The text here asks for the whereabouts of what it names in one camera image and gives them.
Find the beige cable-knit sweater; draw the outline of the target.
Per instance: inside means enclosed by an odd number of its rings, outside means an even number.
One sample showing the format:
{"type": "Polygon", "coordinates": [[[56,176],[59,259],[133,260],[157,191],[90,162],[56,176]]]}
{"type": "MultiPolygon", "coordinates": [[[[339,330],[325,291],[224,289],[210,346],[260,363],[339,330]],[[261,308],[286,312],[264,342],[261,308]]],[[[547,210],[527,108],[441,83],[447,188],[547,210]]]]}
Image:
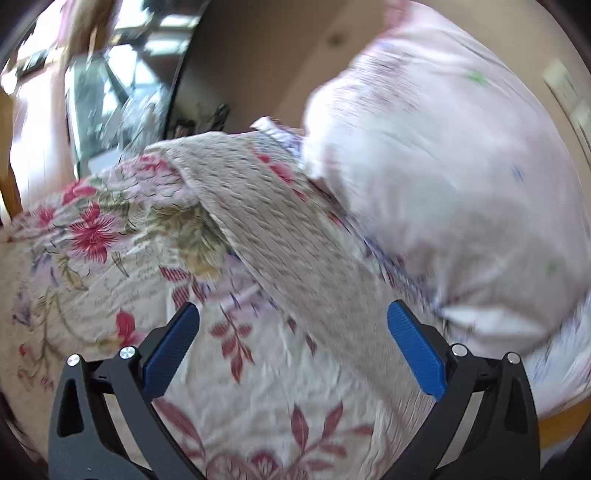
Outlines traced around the beige cable-knit sweater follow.
{"type": "Polygon", "coordinates": [[[149,147],[180,174],[276,304],[386,409],[382,458],[398,458],[432,408],[387,327],[403,300],[439,326],[427,300],[379,259],[269,135],[205,133],[149,147]]]}

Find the floral bed sheet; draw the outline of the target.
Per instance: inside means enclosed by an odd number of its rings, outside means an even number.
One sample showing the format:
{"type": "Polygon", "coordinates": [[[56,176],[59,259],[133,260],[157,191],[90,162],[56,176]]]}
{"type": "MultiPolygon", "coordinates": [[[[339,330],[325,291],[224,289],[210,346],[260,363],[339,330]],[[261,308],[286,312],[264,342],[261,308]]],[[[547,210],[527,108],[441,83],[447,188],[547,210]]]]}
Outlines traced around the floral bed sheet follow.
{"type": "Polygon", "coordinates": [[[162,156],[45,198],[1,234],[1,390],[46,457],[66,358],[112,357],[184,303],[201,326],[154,408],[209,479],[377,479],[386,409],[284,311],[162,156]]]}

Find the pink floral left pillow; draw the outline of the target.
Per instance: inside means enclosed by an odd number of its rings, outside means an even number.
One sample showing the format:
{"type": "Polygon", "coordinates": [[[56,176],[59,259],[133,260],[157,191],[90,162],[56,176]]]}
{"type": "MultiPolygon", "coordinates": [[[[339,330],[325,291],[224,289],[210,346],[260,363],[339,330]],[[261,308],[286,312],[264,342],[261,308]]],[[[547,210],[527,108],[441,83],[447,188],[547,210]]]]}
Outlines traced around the pink floral left pillow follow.
{"type": "Polygon", "coordinates": [[[537,411],[590,394],[590,224],[570,153],[526,85],[436,10],[383,34],[308,98],[304,175],[437,316],[449,341],[518,353],[537,411]]]}

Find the white padded headboard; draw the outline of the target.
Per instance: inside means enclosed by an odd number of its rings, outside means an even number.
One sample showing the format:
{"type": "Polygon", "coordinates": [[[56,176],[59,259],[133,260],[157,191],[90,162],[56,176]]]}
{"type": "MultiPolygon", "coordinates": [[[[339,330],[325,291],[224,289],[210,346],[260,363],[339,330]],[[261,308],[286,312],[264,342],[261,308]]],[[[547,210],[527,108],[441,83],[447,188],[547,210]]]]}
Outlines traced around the white padded headboard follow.
{"type": "MultiPolygon", "coordinates": [[[[584,151],[543,80],[555,60],[579,97],[590,98],[587,52],[559,17],[539,1],[431,1],[435,9],[500,57],[550,113],[572,155],[584,151]]],[[[384,29],[382,1],[212,1],[195,27],[173,112],[198,126],[218,105],[230,108],[226,128],[243,131],[261,115],[291,126],[318,85],[384,29]]]]}

